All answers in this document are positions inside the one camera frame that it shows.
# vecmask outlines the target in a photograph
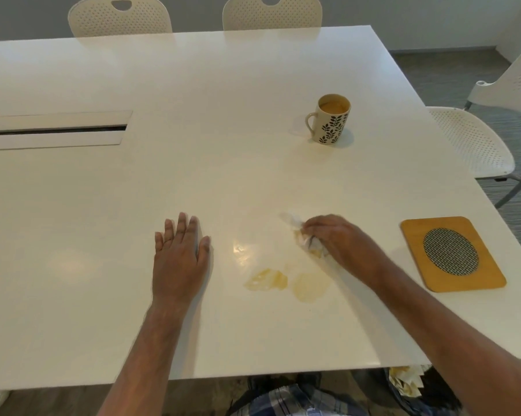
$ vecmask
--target hand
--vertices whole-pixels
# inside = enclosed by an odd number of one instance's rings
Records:
[[[209,267],[211,240],[205,236],[197,249],[197,217],[180,213],[176,234],[170,219],[164,222],[164,237],[155,232],[153,265],[153,307],[182,319],[191,300],[199,292]]]
[[[369,287],[379,281],[382,273],[395,267],[371,237],[341,216],[313,217],[303,224],[302,231],[320,239],[343,268]]]

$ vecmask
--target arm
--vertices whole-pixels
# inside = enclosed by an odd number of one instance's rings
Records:
[[[442,305],[342,217],[314,217],[303,232],[318,237],[340,265],[378,295],[472,416],[521,414],[517,358]]]
[[[186,221],[180,213],[175,235],[168,219],[164,236],[155,233],[153,301],[98,416],[157,416],[162,411],[182,322],[209,266],[209,238],[201,239],[196,253],[197,218],[191,217],[189,225]]]

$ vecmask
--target person's left hand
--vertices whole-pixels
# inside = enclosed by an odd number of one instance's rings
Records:
[[[164,223],[164,236],[155,232],[153,265],[153,307],[183,319],[191,300],[199,292],[209,267],[211,239],[205,236],[197,249],[197,217],[180,213],[176,234],[170,219]]]

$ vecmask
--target woven mesh pad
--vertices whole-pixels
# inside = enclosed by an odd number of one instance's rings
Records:
[[[460,233],[436,228],[424,237],[424,252],[444,272],[466,276],[478,268],[478,253]]]

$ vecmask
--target blue plaid shirt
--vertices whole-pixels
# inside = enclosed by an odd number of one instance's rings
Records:
[[[280,387],[257,397],[232,416],[368,416],[353,403],[347,404],[311,385]]]

